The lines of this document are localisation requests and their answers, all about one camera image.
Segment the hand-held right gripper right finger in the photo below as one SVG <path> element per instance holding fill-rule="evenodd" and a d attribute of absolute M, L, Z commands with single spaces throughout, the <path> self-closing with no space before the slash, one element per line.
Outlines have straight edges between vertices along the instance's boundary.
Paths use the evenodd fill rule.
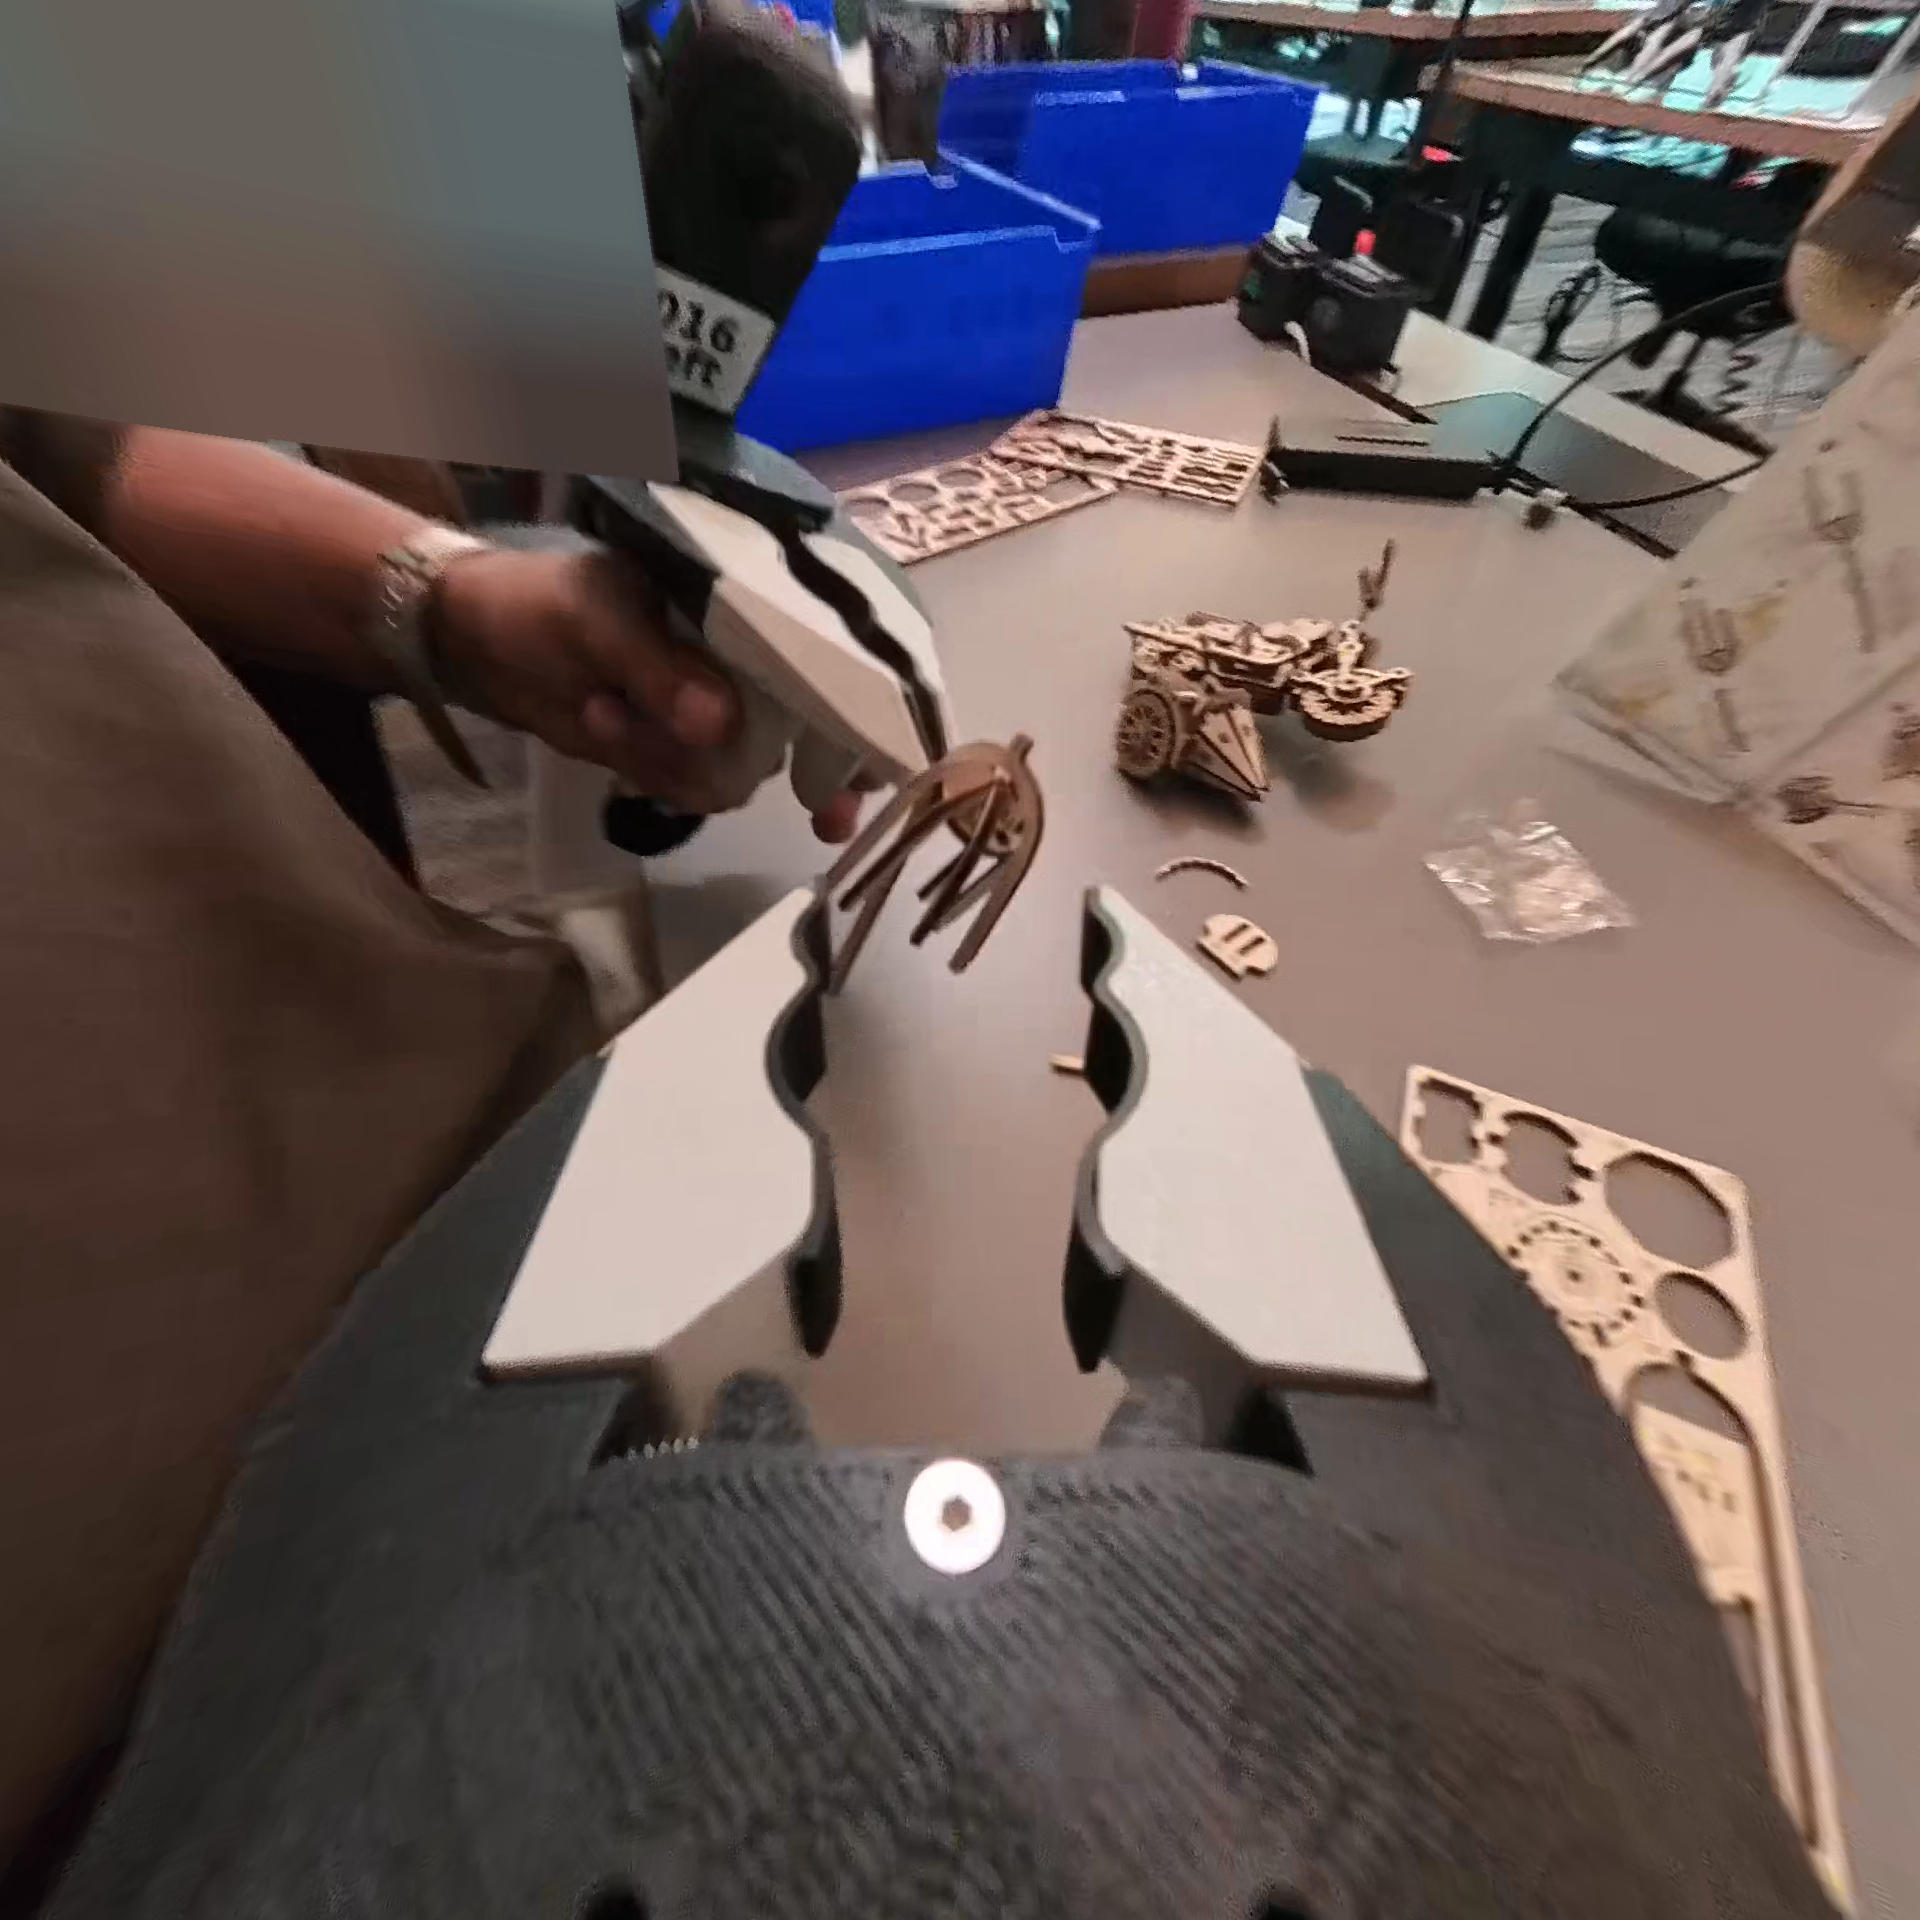
<path fill-rule="evenodd" d="M 1087 888 L 1079 948 L 1099 1125 L 1064 1262 L 1078 1369 L 1184 1382 L 1211 1445 L 1290 1390 L 1423 1396 L 1300 1053 L 1111 885 Z"/>

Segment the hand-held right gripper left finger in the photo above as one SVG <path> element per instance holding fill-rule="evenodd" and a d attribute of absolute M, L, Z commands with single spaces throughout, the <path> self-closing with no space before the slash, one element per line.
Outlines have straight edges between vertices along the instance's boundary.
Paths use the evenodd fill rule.
<path fill-rule="evenodd" d="M 481 1352 L 492 1382 L 598 1380 L 644 1432 L 706 1428 L 734 1375 L 793 1377 L 843 1308 L 825 1073 L 831 932 L 787 892 L 602 1055 Z"/>

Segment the wooden ribbed model part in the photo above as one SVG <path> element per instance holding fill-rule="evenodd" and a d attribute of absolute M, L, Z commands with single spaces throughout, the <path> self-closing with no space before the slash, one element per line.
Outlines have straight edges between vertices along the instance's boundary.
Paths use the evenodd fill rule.
<path fill-rule="evenodd" d="M 919 918 L 908 941 L 964 924 L 950 972 L 975 966 L 1020 895 L 1044 835 L 1044 797 L 1028 761 L 1033 740 L 975 740 L 913 775 L 857 832 L 820 881 L 825 909 L 855 909 L 842 943 L 831 948 L 823 990 L 836 997 L 879 925 L 906 867 L 945 832 L 956 849 L 915 894 Z"/>

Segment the grey desk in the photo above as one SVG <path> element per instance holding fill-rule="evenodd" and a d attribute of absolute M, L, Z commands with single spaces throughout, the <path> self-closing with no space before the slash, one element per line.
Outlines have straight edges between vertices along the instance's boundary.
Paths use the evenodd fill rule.
<path fill-rule="evenodd" d="M 1282 734 L 1246 819 L 1119 779 L 1128 619 L 1339 614 L 1383 541 L 1416 685 L 1380 739 Z M 1079 900 L 1111 881 L 1184 951 L 1228 902 L 1280 945 L 1246 1000 L 1386 1126 L 1431 1064 L 1745 1181 L 1859 1911 L 1916 1915 L 1916 951 L 1740 819 L 1556 750 L 1555 673 L 1657 575 L 1582 519 L 1351 496 L 1119 496 L 913 566 L 960 728 L 1035 739 L 1047 832 L 971 972 L 908 948 L 899 894 L 831 1008 L 849 1313 L 807 1404 L 832 1445 L 1091 1440 L 1113 1380 L 1078 1374 L 1062 1280 L 1097 1104 L 1047 1070 L 1087 1035 Z M 1634 927 L 1481 939 L 1424 854 L 1521 800 Z M 1179 854 L 1249 888 L 1154 881 Z"/>

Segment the person's left hand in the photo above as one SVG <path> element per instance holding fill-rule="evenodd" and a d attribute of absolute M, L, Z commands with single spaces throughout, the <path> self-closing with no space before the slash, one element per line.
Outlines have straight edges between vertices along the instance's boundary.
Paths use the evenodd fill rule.
<path fill-rule="evenodd" d="M 490 548 L 446 564 L 428 596 L 449 692 L 628 795 L 711 819 L 777 775 L 734 681 L 675 635 L 662 592 L 602 548 Z"/>

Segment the wooden sheet with round holes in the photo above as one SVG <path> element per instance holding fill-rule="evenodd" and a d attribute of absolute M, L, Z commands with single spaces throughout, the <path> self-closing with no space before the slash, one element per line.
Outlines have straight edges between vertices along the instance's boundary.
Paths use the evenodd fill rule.
<path fill-rule="evenodd" d="M 836 505 L 889 559 L 915 566 L 1113 499 L 1119 483 L 990 451 L 842 489 Z"/>

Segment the blue plastic bin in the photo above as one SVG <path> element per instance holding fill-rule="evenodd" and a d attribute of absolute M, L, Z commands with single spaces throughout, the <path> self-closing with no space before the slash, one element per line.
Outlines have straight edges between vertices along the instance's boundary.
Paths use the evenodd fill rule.
<path fill-rule="evenodd" d="M 942 143 L 1097 219 L 1097 256 L 1249 249 L 1280 214 L 1318 85 L 1206 59 L 951 71 Z"/>
<path fill-rule="evenodd" d="M 960 156 L 865 173 L 736 425 L 807 452 L 1051 407 L 1097 236 L 1083 211 Z"/>

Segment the wooden puzzle sheet with gear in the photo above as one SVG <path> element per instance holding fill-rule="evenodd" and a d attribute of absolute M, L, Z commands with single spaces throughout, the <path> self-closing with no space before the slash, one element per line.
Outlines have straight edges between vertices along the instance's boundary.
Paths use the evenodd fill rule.
<path fill-rule="evenodd" d="M 1724 1620 L 1754 1641 L 1767 1765 L 1818 1877 L 1844 1915 L 1856 1878 L 1834 1721 L 1793 1510 L 1791 1449 L 1750 1192 L 1671 1153 L 1428 1064 L 1408 1067 L 1399 1140 L 1524 1278 L 1634 1432 Z M 1617 1174 L 1642 1166 L 1719 1213 L 1713 1259 L 1633 1228 Z"/>

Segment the silver wristwatch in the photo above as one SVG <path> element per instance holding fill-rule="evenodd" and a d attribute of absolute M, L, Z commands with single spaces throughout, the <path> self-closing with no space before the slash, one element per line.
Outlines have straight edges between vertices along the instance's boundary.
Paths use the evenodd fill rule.
<path fill-rule="evenodd" d="M 377 556 L 368 641 L 420 713 L 449 707 L 428 633 L 446 575 L 492 551 L 479 534 L 431 520 Z"/>

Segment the clear plastic bag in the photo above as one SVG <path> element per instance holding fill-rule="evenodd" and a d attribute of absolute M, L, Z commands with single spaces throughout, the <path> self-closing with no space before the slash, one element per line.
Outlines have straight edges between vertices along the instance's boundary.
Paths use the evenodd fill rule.
<path fill-rule="evenodd" d="M 1639 924 L 1532 800 L 1460 812 L 1424 868 L 1490 943 L 1550 945 Z"/>

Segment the black battery charger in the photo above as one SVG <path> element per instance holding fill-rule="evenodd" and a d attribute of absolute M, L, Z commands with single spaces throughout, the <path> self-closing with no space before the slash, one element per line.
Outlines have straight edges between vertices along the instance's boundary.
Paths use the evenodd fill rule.
<path fill-rule="evenodd" d="M 1305 329 L 1326 259 L 1297 231 L 1271 231 L 1249 252 L 1238 289 L 1239 324 L 1275 344 L 1290 329 Z"/>
<path fill-rule="evenodd" d="M 1369 256 L 1319 256 L 1300 326 L 1312 365 L 1371 377 L 1395 365 L 1418 287 Z"/>

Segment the black flat device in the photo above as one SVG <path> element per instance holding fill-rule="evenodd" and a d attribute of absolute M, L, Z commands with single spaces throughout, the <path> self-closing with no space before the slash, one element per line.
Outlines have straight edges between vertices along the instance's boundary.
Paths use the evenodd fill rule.
<path fill-rule="evenodd" d="M 1731 477 L 1697 475 L 1519 390 L 1440 399 L 1412 416 L 1275 416 L 1262 496 L 1295 492 L 1466 503 L 1513 496 L 1671 558 L 1734 499 Z"/>

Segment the printed instruction paper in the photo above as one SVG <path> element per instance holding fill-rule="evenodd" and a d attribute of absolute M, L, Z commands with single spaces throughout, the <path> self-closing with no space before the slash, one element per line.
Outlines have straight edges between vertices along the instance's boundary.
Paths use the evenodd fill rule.
<path fill-rule="evenodd" d="M 1916 943 L 1914 309 L 1574 657 L 1556 692 Z"/>

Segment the black office chair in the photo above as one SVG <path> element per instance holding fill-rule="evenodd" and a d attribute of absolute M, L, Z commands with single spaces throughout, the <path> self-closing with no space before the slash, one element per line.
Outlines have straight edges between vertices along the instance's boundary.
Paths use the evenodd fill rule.
<path fill-rule="evenodd" d="M 1659 316 L 1692 332 L 1771 332 L 1793 317 L 1785 297 L 1791 244 L 1617 208 L 1594 238 L 1598 262 L 1639 287 Z"/>

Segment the wooden background table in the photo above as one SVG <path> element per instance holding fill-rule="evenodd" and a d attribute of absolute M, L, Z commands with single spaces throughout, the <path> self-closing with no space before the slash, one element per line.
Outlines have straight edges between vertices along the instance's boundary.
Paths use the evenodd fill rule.
<path fill-rule="evenodd" d="M 1504 223 L 1460 326 L 1490 342 L 1515 302 L 1556 201 L 1650 208 L 1695 219 L 1713 199 L 1706 176 L 1634 159 L 1576 156 L 1609 131 L 1719 157 L 1718 183 L 1764 159 L 1824 172 L 1855 157 L 1916 93 L 1916 55 L 1862 80 L 1807 80 L 1780 64 L 1743 59 L 1735 89 L 1711 104 L 1697 86 L 1628 86 L 1570 61 L 1459 64 L 1433 93 L 1464 112 L 1464 159 L 1480 189 L 1503 187 Z"/>

